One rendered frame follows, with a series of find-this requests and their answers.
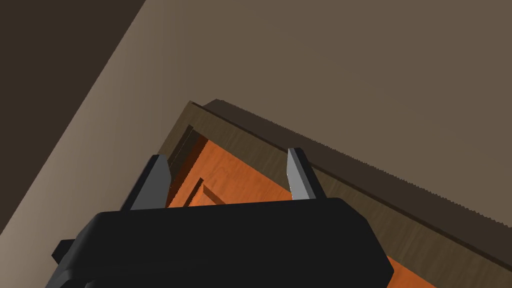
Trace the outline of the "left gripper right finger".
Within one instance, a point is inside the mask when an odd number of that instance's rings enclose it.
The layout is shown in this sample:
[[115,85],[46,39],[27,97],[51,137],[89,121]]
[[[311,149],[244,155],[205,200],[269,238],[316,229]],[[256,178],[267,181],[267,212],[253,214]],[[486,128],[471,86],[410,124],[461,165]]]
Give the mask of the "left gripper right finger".
[[299,147],[287,150],[286,176],[293,200],[327,198],[305,152]]

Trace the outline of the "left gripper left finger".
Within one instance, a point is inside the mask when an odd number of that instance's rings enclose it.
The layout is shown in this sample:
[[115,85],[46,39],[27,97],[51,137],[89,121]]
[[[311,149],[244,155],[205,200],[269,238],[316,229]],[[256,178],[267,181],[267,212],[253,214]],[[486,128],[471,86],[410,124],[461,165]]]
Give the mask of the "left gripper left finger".
[[164,154],[152,155],[120,210],[165,208],[171,180],[167,157]]

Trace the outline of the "orange wooden door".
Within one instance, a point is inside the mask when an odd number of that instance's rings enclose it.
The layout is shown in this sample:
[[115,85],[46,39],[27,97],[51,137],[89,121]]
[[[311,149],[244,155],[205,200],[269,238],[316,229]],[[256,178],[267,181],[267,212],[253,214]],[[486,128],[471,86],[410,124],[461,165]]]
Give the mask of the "orange wooden door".
[[178,171],[170,207],[291,200],[291,192],[200,136]]

